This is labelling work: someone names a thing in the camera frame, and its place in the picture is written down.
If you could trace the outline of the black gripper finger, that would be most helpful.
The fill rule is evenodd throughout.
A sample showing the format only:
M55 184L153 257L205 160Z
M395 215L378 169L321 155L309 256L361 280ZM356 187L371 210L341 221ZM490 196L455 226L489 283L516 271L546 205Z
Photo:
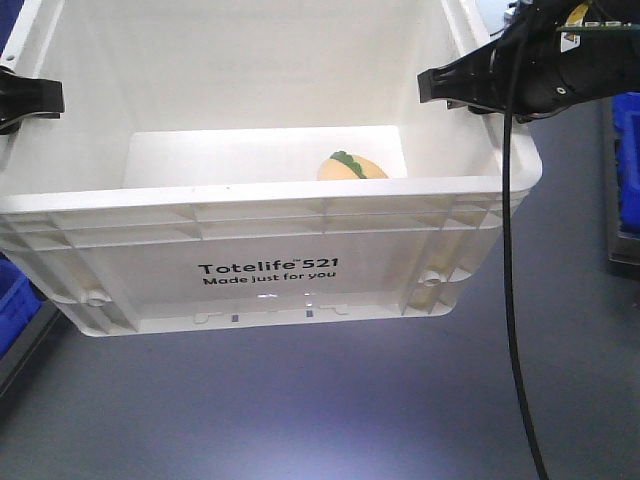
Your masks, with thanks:
M478 114L502 114L519 122L530 115L517 99L528 41L495 40L473 52L417 76L419 101L447 102L449 109L466 107Z
M65 112L62 83L1 70L1 133L17 132L24 119L59 119Z

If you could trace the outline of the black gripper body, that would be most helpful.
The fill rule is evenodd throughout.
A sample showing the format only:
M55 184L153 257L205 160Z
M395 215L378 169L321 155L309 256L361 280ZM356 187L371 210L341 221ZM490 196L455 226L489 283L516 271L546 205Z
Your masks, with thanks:
M621 21L639 25L637 1L520 1L502 41L528 41L517 99L530 119L639 90L638 36L559 33L562 25Z

